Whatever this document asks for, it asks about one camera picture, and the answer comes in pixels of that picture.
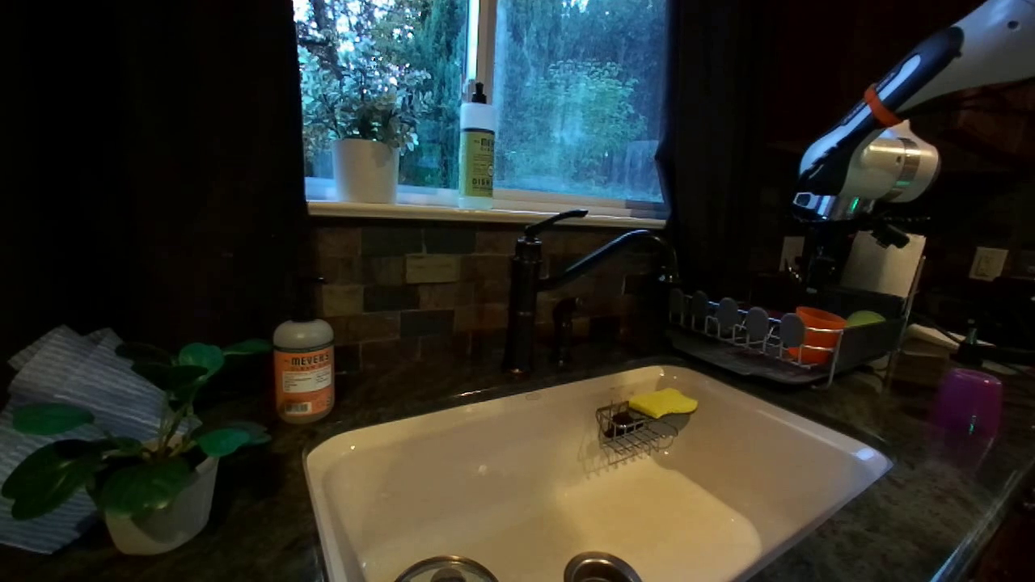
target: sponge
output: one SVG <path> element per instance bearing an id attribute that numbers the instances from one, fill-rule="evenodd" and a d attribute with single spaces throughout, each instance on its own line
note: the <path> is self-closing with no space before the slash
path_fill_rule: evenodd
<path id="1" fill-rule="evenodd" d="M 697 402 L 681 394 L 681 393 L 676 393 L 676 388 L 657 388 L 657 393 L 631 394 L 627 407 L 645 413 L 645 416 L 670 416 L 670 413 L 697 412 Z"/>

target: dish rack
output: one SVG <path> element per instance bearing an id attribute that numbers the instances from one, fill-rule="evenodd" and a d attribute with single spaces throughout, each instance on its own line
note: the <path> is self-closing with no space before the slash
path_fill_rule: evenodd
<path id="1" fill-rule="evenodd" d="M 598 438 L 615 452 L 665 450 L 693 413 L 645 416 L 627 404 L 596 412 Z"/>
<path id="2" fill-rule="evenodd" d="M 899 345 L 904 327 L 904 301 L 853 287 L 826 287 L 802 303 L 831 314 L 876 311 L 884 321 L 843 327 L 831 360 L 806 362 L 806 324 L 734 298 L 709 298 L 706 290 L 670 290 L 670 340 L 676 354 L 722 366 L 737 374 L 760 374 L 780 385 L 831 385 L 842 373 L 861 369 Z"/>

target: sink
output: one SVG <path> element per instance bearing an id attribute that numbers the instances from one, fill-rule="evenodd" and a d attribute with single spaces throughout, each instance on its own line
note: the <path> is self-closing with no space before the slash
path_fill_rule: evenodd
<path id="1" fill-rule="evenodd" d="M 671 438 L 607 447 L 598 412 L 654 388 L 680 388 L 697 412 Z M 645 582 L 745 580 L 887 470 L 879 450 L 681 366 L 359 426 L 304 458 L 325 580 L 340 582 L 398 580 L 423 561 L 559 582 L 585 554 Z"/>

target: sink drain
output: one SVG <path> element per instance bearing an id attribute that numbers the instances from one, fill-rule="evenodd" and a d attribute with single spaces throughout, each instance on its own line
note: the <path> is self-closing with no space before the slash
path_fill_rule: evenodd
<path id="1" fill-rule="evenodd" d="M 475 561 L 429 555 L 401 573 L 398 582 L 495 582 L 495 577 Z"/>
<path id="2" fill-rule="evenodd" d="M 577 554 L 561 570 L 561 582 L 639 582 L 637 570 L 612 554 Z"/>

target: tile backsplash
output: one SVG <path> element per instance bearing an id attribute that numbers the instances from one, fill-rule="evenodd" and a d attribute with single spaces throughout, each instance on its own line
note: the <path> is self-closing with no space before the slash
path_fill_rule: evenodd
<path id="1" fill-rule="evenodd" d="M 509 251 L 520 228 L 313 221 L 319 314 L 341 369 L 380 373 L 407 360 L 499 354 L 508 327 Z M 598 248 L 616 229 L 544 233 L 544 274 Z M 548 351 L 554 303 L 576 301 L 571 338 L 631 340 L 651 311 L 657 248 L 631 245 L 582 277 L 539 290 L 535 330 Z"/>

